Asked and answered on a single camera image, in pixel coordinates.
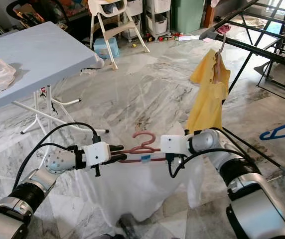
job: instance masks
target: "hanger hook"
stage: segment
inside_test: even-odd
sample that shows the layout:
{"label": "hanger hook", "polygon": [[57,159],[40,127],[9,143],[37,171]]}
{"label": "hanger hook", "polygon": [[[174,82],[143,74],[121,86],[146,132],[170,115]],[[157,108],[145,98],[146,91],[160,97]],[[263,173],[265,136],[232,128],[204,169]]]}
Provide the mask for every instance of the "hanger hook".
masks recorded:
{"label": "hanger hook", "polygon": [[133,134],[133,138],[136,138],[138,135],[141,135],[141,134],[145,134],[145,135],[150,135],[151,136],[151,140],[143,142],[141,146],[152,144],[156,140],[156,136],[154,135],[154,133],[151,133],[151,132],[149,132],[147,130],[139,131],[139,132],[134,133]]}
{"label": "hanger hook", "polygon": [[222,42],[221,48],[220,48],[219,51],[218,51],[218,54],[220,54],[220,53],[223,51],[224,44],[226,44],[226,38],[227,38],[226,34],[223,33],[223,42]]}

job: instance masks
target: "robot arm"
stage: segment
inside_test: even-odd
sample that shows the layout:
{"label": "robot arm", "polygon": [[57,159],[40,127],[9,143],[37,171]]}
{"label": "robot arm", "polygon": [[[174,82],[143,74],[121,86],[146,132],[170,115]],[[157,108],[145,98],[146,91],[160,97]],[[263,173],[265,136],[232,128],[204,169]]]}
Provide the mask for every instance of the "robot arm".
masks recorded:
{"label": "robot arm", "polygon": [[[216,129],[206,129],[196,135],[163,135],[160,145],[162,152],[187,157],[207,149],[239,151],[225,134]],[[231,203],[226,213],[237,238],[285,238],[285,205],[254,162],[229,152],[210,152],[206,156],[228,188]]]}
{"label": "robot arm", "polygon": [[99,164],[126,159],[125,154],[113,158],[110,153],[111,150],[123,148],[121,145],[98,142],[81,149],[74,145],[68,147],[67,151],[49,154],[39,168],[33,170],[7,197],[0,200],[0,239],[26,237],[27,226],[33,214],[61,174],[86,167],[95,167],[99,171]]}
{"label": "robot arm", "polygon": [[[216,149],[206,155],[228,187],[231,200],[227,216],[239,239],[285,239],[285,206],[249,158],[241,153],[219,151],[239,149],[232,140],[216,129],[197,134],[163,135],[161,151],[168,158],[190,157],[198,152]],[[47,156],[44,163],[32,171],[12,193],[0,200],[0,239],[22,239],[27,234],[31,217],[53,188],[56,179],[67,170],[99,165],[126,159],[125,154],[111,156],[110,151],[123,149],[104,142],[78,149],[57,151]]]}

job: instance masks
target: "blue label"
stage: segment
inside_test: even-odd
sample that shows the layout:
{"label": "blue label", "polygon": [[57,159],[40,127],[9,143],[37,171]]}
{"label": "blue label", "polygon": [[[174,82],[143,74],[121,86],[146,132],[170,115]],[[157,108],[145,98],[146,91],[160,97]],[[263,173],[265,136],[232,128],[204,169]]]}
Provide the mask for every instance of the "blue label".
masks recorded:
{"label": "blue label", "polygon": [[142,163],[148,163],[148,162],[150,162],[150,159],[151,159],[151,155],[141,156]]}

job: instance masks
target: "chair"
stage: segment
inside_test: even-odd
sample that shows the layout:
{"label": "chair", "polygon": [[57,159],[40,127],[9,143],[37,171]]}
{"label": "chair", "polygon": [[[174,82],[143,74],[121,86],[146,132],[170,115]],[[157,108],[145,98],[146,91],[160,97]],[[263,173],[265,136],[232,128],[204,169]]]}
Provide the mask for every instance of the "chair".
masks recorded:
{"label": "chair", "polygon": [[[113,11],[112,13],[106,13],[104,11],[102,5],[116,3],[116,2],[119,2],[121,4],[120,8],[118,8],[116,11]],[[146,47],[145,43],[143,42],[142,36],[140,35],[140,33],[139,33],[139,31],[138,31],[138,29],[137,29],[137,27],[136,27],[136,25],[132,19],[132,15],[130,13],[129,8],[127,8],[127,0],[109,0],[109,1],[106,1],[106,0],[88,0],[88,6],[89,6],[89,10],[92,14],[90,48],[92,49],[92,47],[93,47],[94,21],[95,21],[95,16],[97,16],[100,27],[101,27],[102,32],[103,32],[103,36],[104,36],[104,40],[105,40],[105,43],[107,46],[107,50],[108,50],[109,56],[110,56],[111,61],[112,61],[113,70],[117,70],[118,67],[114,61],[113,54],[112,54],[111,48],[109,46],[108,40],[111,37],[121,33],[122,31],[134,28],[139,40],[142,43],[142,46],[144,47],[144,51],[150,52],[149,49]],[[124,17],[126,17],[126,16],[128,17],[129,22],[126,24],[123,24],[123,25],[120,25],[120,23],[119,23],[118,27],[113,28],[113,29],[108,30],[108,31],[105,31],[101,14],[105,17],[113,17],[113,16],[119,15],[121,13],[124,14]]]}

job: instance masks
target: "clothes drying rack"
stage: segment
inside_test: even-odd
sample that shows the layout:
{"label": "clothes drying rack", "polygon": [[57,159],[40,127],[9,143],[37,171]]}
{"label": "clothes drying rack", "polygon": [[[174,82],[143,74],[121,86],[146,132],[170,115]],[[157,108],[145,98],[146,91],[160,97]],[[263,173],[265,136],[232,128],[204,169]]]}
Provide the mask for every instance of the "clothes drying rack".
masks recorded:
{"label": "clothes drying rack", "polygon": [[[213,40],[218,40],[218,41],[222,41],[222,42],[225,41],[225,43],[227,43],[227,44],[239,47],[241,49],[244,49],[244,50],[247,50],[247,51],[250,52],[248,57],[244,61],[242,67],[240,68],[237,76],[235,77],[235,79],[233,80],[232,84],[230,85],[229,93],[232,91],[234,85],[238,81],[241,73],[243,72],[245,66],[247,65],[248,61],[250,60],[250,58],[252,57],[253,54],[256,54],[256,55],[259,55],[259,56],[262,56],[262,57],[265,57],[265,58],[269,59],[269,61],[267,63],[265,63],[262,66],[258,67],[258,69],[260,70],[259,73],[262,75],[261,79],[263,77],[265,77],[269,82],[274,83],[277,86],[285,89],[285,84],[282,84],[282,83],[272,79],[272,77],[270,76],[270,72],[271,72],[272,66],[274,65],[275,62],[281,63],[281,64],[285,65],[285,8],[281,7],[281,4],[283,3],[283,0],[273,1],[271,4],[265,4],[263,2],[265,2],[265,1],[263,1],[263,0],[252,0],[252,1],[250,1],[249,3],[247,3],[242,8],[234,11],[233,13],[231,13],[230,15],[225,17],[223,20],[221,20],[219,23],[217,23],[213,27],[207,29],[199,37],[200,40],[203,40],[203,39],[208,37],[208,38],[211,38]],[[270,9],[271,15],[269,16],[266,12],[264,12],[263,14],[256,14],[256,13],[253,13],[252,11],[249,11],[249,9],[251,7],[253,7],[253,6],[258,6],[260,8],[261,7],[268,8],[268,9]],[[283,19],[276,18],[276,14],[277,14],[278,11],[283,11],[284,12]],[[260,19],[265,19],[265,20],[267,20],[267,23],[266,23],[266,25],[264,26],[263,29],[259,29],[259,28],[255,28],[253,26],[249,26],[249,25],[246,24],[246,21],[245,21],[245,18],[244,18],[245,15],[253,16],[253,17],[256,17],[256,18],[260,18]],[[235,18],[237,16],[241,17],[241,19],[243,21],[242,24],[232,20],[233,18]],[[269,25],[272,22],[278,22],[278,23],[282,24],[279,34],[267,31]],[[224,24],[230,24],[230,25],[239,26],[239,27],[244,28],[246,30],[247,35],[248,35],[250,44],[246,44],[246,43],[241,42],[241,41],[239,41],[237,39],[232,39],[232,38],[229,38],[229,37],[226,37],[224,39],[223,35],[219,35],[219,33],[216,32],[216,30],[218,28],[220,28]],[[260,33],[260,35],[259,35],[258,39],[256,40],[256,42],[253,42],[249,30],[253,30],[253,31],[256,31],[256,32]],[[270,43],[266,47],[259,48],[258,44],[260,43],[260,41],[261,41],[261,39],[262,39],[262,37],[264,35],[269,35],[269,36],[275,37],[276,39],[275,39],[275,41],[273,41],[272,43]],[[272,51],[272,52],[268,51],[269,48],[274,48],[274,51]],[[263,86],[261,86],[260,85],[261,79],[260,79],[259,83],[257,84],[258,87],[260,87],[260,88],[262,88],[262,89],[264,89],[264,90],[266,90],[266,91],[268,91],[268,92],[270,92],[272,94],[275,94],[275,95],[285,99],[284,96],[281,96],[281,95],[279,95],[279,94],[277,94],[275,92],[272,92],[272,91],[264,88]],[[232,135],[233,137],[235,137],[237,140],[239,140],[240,142],[245,144],[247,147],[251,148],[252,150],[257,152],[258,154],[260,154],[266,160],[268,160],[269,162],[271,162],[272,164],[277,166],[280,170],[282,170],[282,175],[285,175],[285,167],[284,166],[282,166],[279,163],[275,162],[270,157],[268,157],[267,155],[263,154],[258,149],[256,149],[254,146],[250,145],[249,143],[247,143],[243,139],[239,138],[238,136],[236,136],[231,131],[229,131],[229,130],[227,130],[225,128],[224,128],[224,130],[227,133],[229,133],[230,135]]]}

